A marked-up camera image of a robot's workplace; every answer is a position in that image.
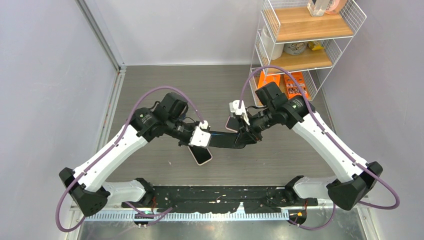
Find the black phone case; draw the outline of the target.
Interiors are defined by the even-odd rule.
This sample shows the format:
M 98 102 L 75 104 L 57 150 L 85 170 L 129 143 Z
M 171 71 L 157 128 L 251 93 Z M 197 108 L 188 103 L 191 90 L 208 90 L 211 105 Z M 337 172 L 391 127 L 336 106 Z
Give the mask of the black phone case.
M 229 133 L 228 135 L 211 135 L 208 146 L 213 148 L 237 149 L 236 140 L 238 134 L 234 132 Z

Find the blue phone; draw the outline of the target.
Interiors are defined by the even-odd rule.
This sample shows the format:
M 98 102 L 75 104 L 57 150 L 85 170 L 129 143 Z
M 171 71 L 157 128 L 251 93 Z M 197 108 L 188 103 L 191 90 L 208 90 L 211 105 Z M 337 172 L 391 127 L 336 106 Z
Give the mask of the blue phone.
M 210 132 L 210 134 L 213 135 L 213 136 L 226 136 L 226 135 L 228 135 L 230 133 L 228 133 L 228 132 L 214 131 L 214 132 Z

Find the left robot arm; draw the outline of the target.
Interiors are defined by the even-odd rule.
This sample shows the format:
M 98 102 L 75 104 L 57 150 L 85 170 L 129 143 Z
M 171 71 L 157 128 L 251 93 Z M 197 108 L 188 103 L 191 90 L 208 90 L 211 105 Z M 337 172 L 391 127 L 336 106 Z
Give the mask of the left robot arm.
M 153 139 L 167 134 L 188 145 L 197 130 L 208 128 L 206 120 L 184 122 L 187 110 L 184 97 L 167 93 L 153 107 L 136 109 L 112 140 L 88 161 L 60 171 L 59 177 L 68 194 L 85 217 L 95 215 L 107 205 L 129 202 L 148 207 L 153 202 L 154 189 L 143 178 L 128 182 L 106 182 L 106 179 Z

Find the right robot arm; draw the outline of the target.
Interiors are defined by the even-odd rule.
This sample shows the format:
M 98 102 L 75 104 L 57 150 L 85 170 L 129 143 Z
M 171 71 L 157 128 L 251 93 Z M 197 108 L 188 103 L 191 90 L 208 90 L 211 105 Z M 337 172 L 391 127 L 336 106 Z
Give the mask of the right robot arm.
M 251 115 L 243 101 L 229 103 L 230 116 L 240 122 L 240 134 L 247 134 L 254 143 L 261 140 L 262 131 L 274 125 L 284 125 L 302 137 L 324 159 L 334 172 L 332 177 L 310 178 L 299 175 L 285 185 L 285 198 L 291 205 L 304 199 L 327 199 L 343 210 L 351 210 L 374 187 L 372 174 L 380 176 L 382 166 L 346 153 L 351 149 L 328 128 L 319 113 L 301 95 L 287 96 L 274 83 L 256 91 L 264 109 Z

